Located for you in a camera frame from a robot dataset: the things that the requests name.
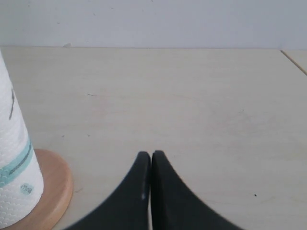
table surface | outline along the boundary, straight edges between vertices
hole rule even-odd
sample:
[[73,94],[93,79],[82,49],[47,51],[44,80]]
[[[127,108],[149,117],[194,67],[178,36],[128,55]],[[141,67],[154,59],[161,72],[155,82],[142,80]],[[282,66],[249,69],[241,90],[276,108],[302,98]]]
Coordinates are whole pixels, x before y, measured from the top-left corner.
[[246,230],[307,226],[307,77],[278,50],[3,47],[34,147],[70,165],[61,230],[140,150]]

black curved prong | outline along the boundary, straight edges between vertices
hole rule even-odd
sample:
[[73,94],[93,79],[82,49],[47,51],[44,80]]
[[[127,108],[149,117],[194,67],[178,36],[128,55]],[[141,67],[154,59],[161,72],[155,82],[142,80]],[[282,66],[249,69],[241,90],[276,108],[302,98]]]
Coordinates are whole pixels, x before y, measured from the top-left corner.
[[66,230],[148,230],[150,156],[140,152],[117,189]]
[[198,199],[163,151],[153,154],[151,174],[153,230],[242,230]]

paper towel roll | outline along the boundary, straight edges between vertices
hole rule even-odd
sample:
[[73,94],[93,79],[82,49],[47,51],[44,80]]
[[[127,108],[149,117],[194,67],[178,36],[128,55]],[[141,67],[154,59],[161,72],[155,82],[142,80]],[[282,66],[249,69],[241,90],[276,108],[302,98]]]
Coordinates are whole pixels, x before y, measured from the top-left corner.
[[0,52],[0,229],[28,215],[43,190],[43,177]]

